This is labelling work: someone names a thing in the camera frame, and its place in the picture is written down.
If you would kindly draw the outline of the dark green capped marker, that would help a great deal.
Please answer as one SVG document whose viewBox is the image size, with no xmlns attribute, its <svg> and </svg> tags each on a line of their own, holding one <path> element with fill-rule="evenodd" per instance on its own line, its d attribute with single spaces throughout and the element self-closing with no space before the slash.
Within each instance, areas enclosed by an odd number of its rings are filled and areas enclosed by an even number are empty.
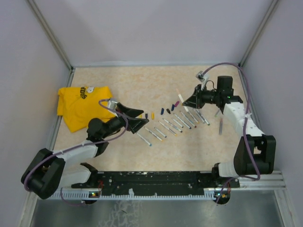
<svg viewBox="0 0 303 227">
<path fill-rule="evenodd" d="M 209 125 L 210 125 L 209 121 L 203 116 L 203 114 L 202 114 L 201 112 L 200 112 L 200 114 L 201 114 L 201 116 L 203 117 L 205 123 L 209 126 Z"/>
</svg>

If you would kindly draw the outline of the pink capped white marker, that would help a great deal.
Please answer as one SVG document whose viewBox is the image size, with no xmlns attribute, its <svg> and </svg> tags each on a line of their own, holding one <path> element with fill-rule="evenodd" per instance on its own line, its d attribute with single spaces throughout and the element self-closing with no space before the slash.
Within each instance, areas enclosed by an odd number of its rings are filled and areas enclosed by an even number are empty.
<svg viewBox="0 0 303 227">
<path fill-rule="evenodd" d="M 184 105 L 183 105 L 184 99 L 183 99 L 183 97 L 182 97 L 180 91 L 179 91 L 178 89 L 176 89 L 176 92 L 177 92 L 177 94 L 178 94 L 178 97 L 179 97 L 179 99 L 180 99 L 180 102 L 182 103 L 182 106 L 184 107 L 185 111 L 188 113 L 188 112 L 189 112 L 189 109 L 188 109 L 187 106 L 184 106 Z"/>
</svg>

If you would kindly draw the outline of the yellow capped slim marker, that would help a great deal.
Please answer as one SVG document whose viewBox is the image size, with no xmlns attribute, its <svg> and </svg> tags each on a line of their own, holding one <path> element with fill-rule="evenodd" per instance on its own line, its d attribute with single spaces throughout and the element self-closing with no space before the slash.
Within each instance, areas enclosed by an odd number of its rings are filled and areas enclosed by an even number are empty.
<svg viewBox="0 0 303 227">
<path fill-rule="evenodd" d="M 193 120 L 194 120 L 196 123 L 199 123 L 199 121 L 196 119 L 196 117 L 195 117 L 190 111 L 188 111 L 188 114 L 193 118 Z"/>
</svg>

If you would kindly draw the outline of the navy capped white marker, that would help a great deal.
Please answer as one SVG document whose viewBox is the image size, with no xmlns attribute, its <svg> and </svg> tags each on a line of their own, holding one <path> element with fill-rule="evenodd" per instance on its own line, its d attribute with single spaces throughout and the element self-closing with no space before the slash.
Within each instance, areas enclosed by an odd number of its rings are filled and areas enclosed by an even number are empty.
<svg viewBox="0 0 303 227">
<path fill-rule="evenodd" d="M 183 124 L 185 124 L 189 129 L 192 129 L 184 120 L 182 120 L 178 115 L 174 113 L 174 116 L 177 117 Z"/>
</svg>

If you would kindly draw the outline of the magenta capped white marker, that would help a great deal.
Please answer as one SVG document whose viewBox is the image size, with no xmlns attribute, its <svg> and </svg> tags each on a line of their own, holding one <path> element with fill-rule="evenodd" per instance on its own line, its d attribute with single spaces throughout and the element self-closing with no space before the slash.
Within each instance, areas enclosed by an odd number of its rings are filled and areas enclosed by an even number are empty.
<svg viewBox="0 0 303 227">
<path fill-rule="evenodd" d="M 196 125 L 188 118 L 188 116 L 185 114 L 185 113 L 183 113 L 182 111 L 179 111 L 183 116 L 184 116 L 184 118 L 186 118 L 186 120 L 194 127 L 194 128 L 196 128 Z"/>
</svg>

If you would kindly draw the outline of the black eraser-cap white marker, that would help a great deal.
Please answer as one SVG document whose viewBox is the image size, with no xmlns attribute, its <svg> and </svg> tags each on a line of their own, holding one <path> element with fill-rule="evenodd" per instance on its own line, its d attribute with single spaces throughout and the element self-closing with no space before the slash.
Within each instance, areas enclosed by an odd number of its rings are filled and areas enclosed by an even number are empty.
<svg viewBox="0 0 303 227">
<path fill-rule="evenodd" d="M 179 125 L 181 128 L 183 128 L 184 126 L 182 124 L 180 124 L 176 119 L 171 118 L 177 125 Z"/>
</svg>

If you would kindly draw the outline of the yellow capped clear pen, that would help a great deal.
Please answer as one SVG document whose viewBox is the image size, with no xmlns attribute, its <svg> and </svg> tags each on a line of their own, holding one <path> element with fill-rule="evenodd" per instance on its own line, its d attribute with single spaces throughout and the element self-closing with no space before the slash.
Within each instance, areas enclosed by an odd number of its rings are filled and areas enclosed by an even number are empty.
<svg viewBox="0 0 303 227">
<path fill-rule="evenodd" d="M 161 124 L 165 129 L 167 129 L 170 133 L 172 133 L 173 135 L 177 136 L 177 134 L 172 130 L 170 129 L 168 126 L 166 126 L 164 123 L 158 121 L 159 124 Z"/>
</svg>

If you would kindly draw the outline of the dark blue capped marker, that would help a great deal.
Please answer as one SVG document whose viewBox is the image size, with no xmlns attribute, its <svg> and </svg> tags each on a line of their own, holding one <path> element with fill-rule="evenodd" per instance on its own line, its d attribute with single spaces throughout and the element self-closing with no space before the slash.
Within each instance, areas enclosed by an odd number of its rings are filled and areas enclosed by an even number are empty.
<svg viewBox="0 0 303 227">
<path fill-rule="evenodd" d="M 176 130 L 178 130 L 179 132 L 183 132 L 180 128 L 178 128 L 177 126 L 175 126 L 173 123 L 171 123 L 171 122 L 169 122 L 168 120 L 166 120 L 166 119 L 164 119 L 163 118 L 163 120 L 167 123 L 167 124 L 169 124 L 170 126 L 172 126 L 173 128 L 175 128 Z"/>
</svg>

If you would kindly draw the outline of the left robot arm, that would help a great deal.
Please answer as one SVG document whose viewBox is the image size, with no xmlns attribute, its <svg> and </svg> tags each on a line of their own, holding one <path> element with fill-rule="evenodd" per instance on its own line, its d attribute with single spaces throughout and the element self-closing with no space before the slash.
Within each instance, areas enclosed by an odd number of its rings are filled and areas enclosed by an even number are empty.
<svg viewBox="0 0 303 227">
<path fill-rule="evenodd" d="M 87 138 L 80 144 L 51 151 L 39 150 L 21 177 L 21 182 L 28 192 L 35 193 L 41 199 L 48 199 L 58 189 L 85 184 L 92 188 L 98 184 L 98 175 L 94 168 L 84 161 L 104 153 L 109 143 L 120 138 L 126 131 L 136 134 L 148 122 L 139 118 L 143 110 L 128 108 L 121 103 L 105 100 L 99 105 L 113 113 L 107 122 L 93 118 L 88 123 Z"/>
</svg>

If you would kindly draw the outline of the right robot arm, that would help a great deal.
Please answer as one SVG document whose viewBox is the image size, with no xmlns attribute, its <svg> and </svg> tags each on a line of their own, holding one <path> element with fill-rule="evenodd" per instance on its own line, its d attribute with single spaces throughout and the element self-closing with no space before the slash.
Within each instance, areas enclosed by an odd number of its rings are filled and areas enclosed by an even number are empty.
<svg viewBox="0 0 303 227">
<path fill-rule="evenodd" d="M 260 178 L 260 175 L 271 174 L 274 169 L 276 139 L 257 127 L 246 112 L 243 100 L 234 95 L 233 78 L 219 76 L 217 87 L 212 90 L 206 88 L 208 74 L 198 74 L 197 78 L 201 83 L 195 87 L 192 96 L 183 101 L 183 106 L 198 110 L 205 104 L 216 105 L 240 138 L 233 160 L 213 167 L 212 183 L 223 187 L 228 182 L 228 177 L 252 178 L 256 175 Z"/>
</svg>

